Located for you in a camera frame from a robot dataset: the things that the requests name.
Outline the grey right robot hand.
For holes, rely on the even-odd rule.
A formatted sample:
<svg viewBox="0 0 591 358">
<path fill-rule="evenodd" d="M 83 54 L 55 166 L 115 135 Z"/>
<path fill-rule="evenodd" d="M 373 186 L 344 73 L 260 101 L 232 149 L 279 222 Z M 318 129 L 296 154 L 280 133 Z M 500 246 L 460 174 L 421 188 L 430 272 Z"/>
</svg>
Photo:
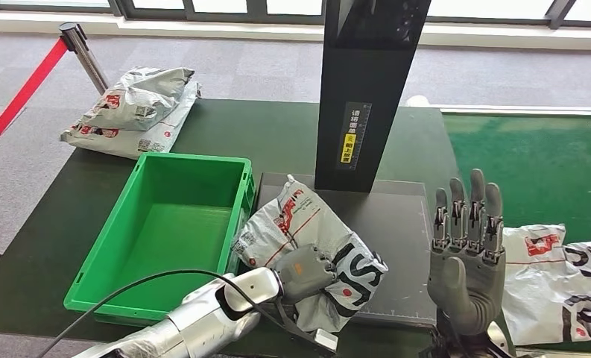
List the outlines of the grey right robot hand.
<svg viewBox="0 0 591 358">
<path fill-rule="evenodd" d="M 436 191 L 427 290 L 463 336 L 484 333 L 502 311 L 506 253 L 499 186 L 470 172 L 470 196 L 452 178 Z"/>
</svg>

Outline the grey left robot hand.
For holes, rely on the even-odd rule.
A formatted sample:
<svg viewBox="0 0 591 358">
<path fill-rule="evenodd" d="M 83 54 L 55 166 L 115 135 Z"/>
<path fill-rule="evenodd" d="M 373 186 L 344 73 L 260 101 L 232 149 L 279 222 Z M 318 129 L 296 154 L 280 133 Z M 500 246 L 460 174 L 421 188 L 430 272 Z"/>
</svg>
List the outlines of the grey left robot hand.
<svg viewBox="0 0 591 358">
<path fill-rule="evenodd" d="M 285 254 L 277 261 L 274 271 L 287 304 L 314 296 L 338 280 L 336 265 L 313 244 Z"/>
</svg>

